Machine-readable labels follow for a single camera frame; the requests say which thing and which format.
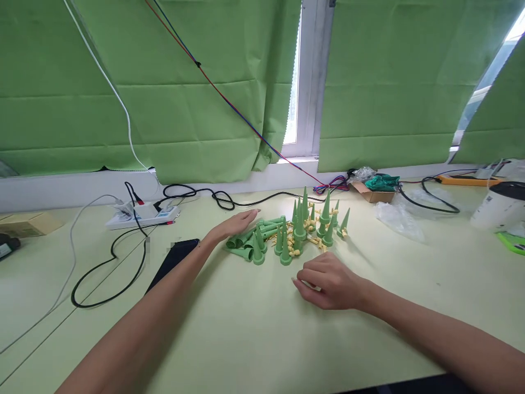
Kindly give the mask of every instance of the small cardboard box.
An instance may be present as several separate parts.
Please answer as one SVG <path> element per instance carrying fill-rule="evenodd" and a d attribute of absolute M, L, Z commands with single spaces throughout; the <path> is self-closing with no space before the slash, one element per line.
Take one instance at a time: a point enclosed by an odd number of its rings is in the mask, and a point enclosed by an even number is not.
<path fill-rule="evenodd" d="M 352 182 L 351 185 L 368 202 L 392 202 L 396 192 L 373 192 L 363 182 Z"/>
<path fill-rule="evenodd" d="M 13 213 L 0 219 L 0 233 L 17 238 L 49 234 L 62 226 L 47 212 Z"/>

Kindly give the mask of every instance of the black device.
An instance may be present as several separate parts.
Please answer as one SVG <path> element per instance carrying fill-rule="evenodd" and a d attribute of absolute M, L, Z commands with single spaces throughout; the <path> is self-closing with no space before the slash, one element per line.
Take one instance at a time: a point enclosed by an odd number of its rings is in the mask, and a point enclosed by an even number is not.
<path fill-rule="evenodd" d="M 160 282 L 160 280 L 165 277 L 173 268 L 177 266 L 190 252 L 195 249 L 199 244 L 200 240 L 194 239 L 189 241 L 175 242 L 168 252 L 166 258 L 162 262 L 159 270 L 157 271 L 155 277 L 151 281 L 146 293 L 148 293 L 153 286 Z"/>

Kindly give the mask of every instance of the green fabric backdrop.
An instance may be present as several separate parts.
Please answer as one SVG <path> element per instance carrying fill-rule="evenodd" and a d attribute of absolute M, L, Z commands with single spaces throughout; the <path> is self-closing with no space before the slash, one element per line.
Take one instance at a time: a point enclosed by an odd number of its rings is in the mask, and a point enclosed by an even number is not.
<path fill-rule="evenodd" d="M 338 0 L 319 170 L 442 163 L 523 0 Z"/>
<path fill-rule="evenodd" d="M 160 5 L 210 79 L 280 149 L 300 1 Z M 162 183 L 240 181 L 276 160 L 143 0 L 76 6 L 130 112 L 137 155 Z M 22 175 L 138 169 L 123 110 L 62 1 L 0 7 L 9 37 L 0 43 L 0 127 L 10 132 L 0 159 Z"/>
<path fill-rule="evenodd" d="M 525 39 L 521 38 L 465 130 L 455 163 L 525 158 Z"/>

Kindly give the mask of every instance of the red cable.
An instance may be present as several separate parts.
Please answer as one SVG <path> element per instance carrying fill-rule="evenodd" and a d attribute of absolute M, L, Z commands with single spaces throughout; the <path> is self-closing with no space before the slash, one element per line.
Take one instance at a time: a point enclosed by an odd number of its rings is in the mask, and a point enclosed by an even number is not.
<path fill-rule="evenodd" d="M 186 50 L 186 48 L 180 43 L 180 41 L 177 39 L 177 37 L 171 32 L 170 28 L 168 28 L 168 26 L 166 26 L 166 24 L 164 23 L 164 21 L 162 20 L 162 18 L 160 17 L 159 14 L 157 14 L 157 12 L 155 11 L 155 9 L 151 6 L 151 4 L 148 2 L 148 0 L 145 0 L 146 1 L 146 4 L 148 5 L 148 7 L 153 11 L 153 13 L 155 14 L 155 16 L 160 20 L 160 22 L 164 25 L 164 28 L 166 30 L 168 30 L 168 33 L 171 34 L 171 36 L 174 38 L 175 41 L 177 41 L 177 44 L 179 44 L 179 46 L 184 50 L 184 52 L 186 52 L 186 54 L 188 55 L 188 57 L 191 59 L 191 61 L 193 61 L 193 58 L 191 57 L 190 53 Z M 224 99 L 224 101 L 226 101 L 235 111 L 237 111 L 237 113 L 241 113 L 237 108 L 235 108 L 235 106 L 226 98 L 224 97 L 224 95 L 220 92 L 219 89 L 217 89 L 217 87 L 213 84 L 213 82 L 208 78 L 208 76 L 206 75 L 206 73 L 204 72 L 204 70 L 200 67 L 200 64 L 197 65 L 198 69 L 201 71 L 202 75 L 204 75 L 204 77 L 207 79 L 207 81 L 209 82 L 209 84 L 217 91 L 217 93 Z M 310 173 L 306 172 L 305 170 L 303 170 L 301 167 L 293 164 L 290 160 L 288 160 L 286 157 L 284 157 L 277 149 L 273 148 L 268 142 L 266 142 L 262 136 L 257 132 L 256 129 L 254 129 L 252 126 L 250 126 L 252 128 L 253 131 L 255 131 L 255 133 L 257 134 L 257 136 L 263 141 L 265 142 L 270 148 L 272 148 L 282 159 L 286 160 L 289 164 L 293 165 L 295 168 L 301 170 L 302 172 L 304 172 L 306 175 L 310 176 L 311 178 L 315 179 L 318 183 L 324 185 L 323 182 L 321 182 L 320 180 L 318 180 L 317 178 L 315 178 L 313 175 L 311 175 Z"/>

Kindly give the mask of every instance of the desk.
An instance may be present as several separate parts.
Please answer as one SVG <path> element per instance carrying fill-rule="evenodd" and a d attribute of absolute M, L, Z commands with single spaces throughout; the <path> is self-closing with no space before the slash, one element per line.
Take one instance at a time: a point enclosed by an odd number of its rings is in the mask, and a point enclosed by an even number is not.
<path fill-rule="evenodd" d="M 73 230 L 77 267 L 65 289 L 62 302 L 0 355 L 0 383 L 73 312 L 75 308 L 69 301 L 69 294 L 80 277 L 111 257 L 111 243 L 126 231 L 109 231 L 105 228 L 104 224 L 113 211 L 108 206 L 88 207 L 80 216 Z M 6 346 L 40 319 L 58 296 L 73 264 L 69 230 L 77 212 L 77 208 L 51 211 L 64 225 L 48 235 L 21 239 L 20 249 L 0 262 L 0 347 Z M 87 277 L 78 288 L 77 299 L 85 299 L 142 239 L 143 236 L 136 233 L 122 237 L 115 247 L 115 253 L 121 260 L 108 263 Z"/>
<path fill-rule="evenodd" d="M 456 202 L 473 207 L 485 194 L 482 188 L 446 189 Z M 269 194 L 234 199 L 248 202 Z M 349 238 L 336 238 L 331 250 L 351 269 L 525 351 L 522 256 L 510 253 L 494 235 L 472 228 L 466 215 L 419 220 L 428 240 L 422 245 L 376 220 L 374 206 L 360 195 L 338 192 L 337 198 L 341 212 L 351 208 Z M 153 232 L 150 258 L 137 282 L 107 305 L 72 313 L 0 386 L 0 393 L 56 390 L 142 297 L 172 243 L 202 238 L 231 215 L 208 197 L 180 207 L 175 224 Z M 290 216 L 293 200 L 280 196 L 259 208 L 265 218 Z M 358 311 L 322 311 L 303 301 L 290 278 L 318 253 L 306 244 L 303 256 L 282 266 L 270 249 L 264 264 L 256 266 L 215 250 L 194 283 L 191 309 L 148 392 L 328 394 L 443 372 L 385 323 Z M 87 300 L 121 288 L 140 257 L 141 251 L 134 250 Z"/>

